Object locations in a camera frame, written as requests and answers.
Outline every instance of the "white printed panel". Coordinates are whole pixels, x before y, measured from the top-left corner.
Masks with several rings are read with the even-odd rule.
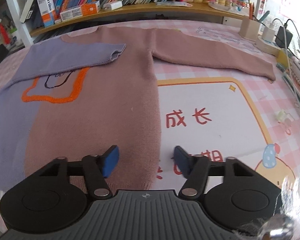
[[[236,83],[159,86],[159,102],[160,168],[152,189],[175,189],[178,193],[186,181],[171,159],[176,145],[213,161],[235,156],[252,169],[262,160],[266,139]],[[207,189],[221,182],[222,177],[210,177]]]

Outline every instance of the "pen holder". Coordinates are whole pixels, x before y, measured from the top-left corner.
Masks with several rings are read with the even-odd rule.
[[[260,28],[259,22],[250,20],[248,16],[244,16],[239,34],[241,37],[247,40],[256,41],[259,28]]]

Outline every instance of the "white cable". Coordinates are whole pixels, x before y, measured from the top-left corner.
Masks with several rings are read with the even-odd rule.
[[[292,73],[291,73],[290,59],[289,59],[289,56],[288,56],[286,27],[284,26],[283,22],[280,19],[278,19],[278,18],[274,19],[272,21],[272,23],[274,23],[275,20],[280,21],[281,24],[282,24],[282,26],[283,26],[283,29],[284,29],[284,45],[285,45],[285,49],[286,49],[286,56],[287,56],[287,60],[288,60],[288,69],[289,69],[288,75],[290,76],[290,80],[292,82],[293,93],[294,93],[295,99],[297,101],[297,104],[299,106],[299,113],[300,113],[300,102],[298,100],[297,89],[296,89],[296,85],[294,83],[293,76],[292,76]]]

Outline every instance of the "purple fabric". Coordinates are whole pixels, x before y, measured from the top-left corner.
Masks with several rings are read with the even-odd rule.
[[[21,96],[33,78],[104,65],[116,60],[124,48],[125,44],[75,44],[61,39],[31,47],[14,77],[0,90],[0,190],[7,191],[25,178],[27,139],[41,102],[25,103]],[[51,76],[47,85],[58,85],[57,80]],[[44,89],[37,86],[35,92],[44,94]]]

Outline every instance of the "pink sleeve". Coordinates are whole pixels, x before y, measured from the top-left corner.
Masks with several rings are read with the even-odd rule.
[[[233,68],[275,80],[273,66],[220,41],[208,41],[177,30],[153,29],[153,56],[167,62],[211,68]]]

